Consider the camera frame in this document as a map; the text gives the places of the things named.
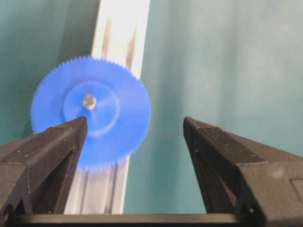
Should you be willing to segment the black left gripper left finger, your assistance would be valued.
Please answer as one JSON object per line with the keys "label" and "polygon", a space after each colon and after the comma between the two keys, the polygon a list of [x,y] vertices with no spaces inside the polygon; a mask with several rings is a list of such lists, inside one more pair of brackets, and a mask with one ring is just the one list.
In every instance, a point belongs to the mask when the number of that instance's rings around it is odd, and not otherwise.
{"label": "black left gripper left finger", "polygon": [[87,119],[0,147],[0,213],[62,214],[87,135]]}

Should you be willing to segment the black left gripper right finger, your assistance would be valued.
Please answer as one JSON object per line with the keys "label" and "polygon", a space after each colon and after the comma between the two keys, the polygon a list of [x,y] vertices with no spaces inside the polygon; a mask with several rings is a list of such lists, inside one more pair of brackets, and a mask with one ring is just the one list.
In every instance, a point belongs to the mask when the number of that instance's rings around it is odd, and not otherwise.
{"label": "black left gripper right finger", "polygon": [[208,213],[249,224],[302,223],[302,157],[190,117],[183,135]]}

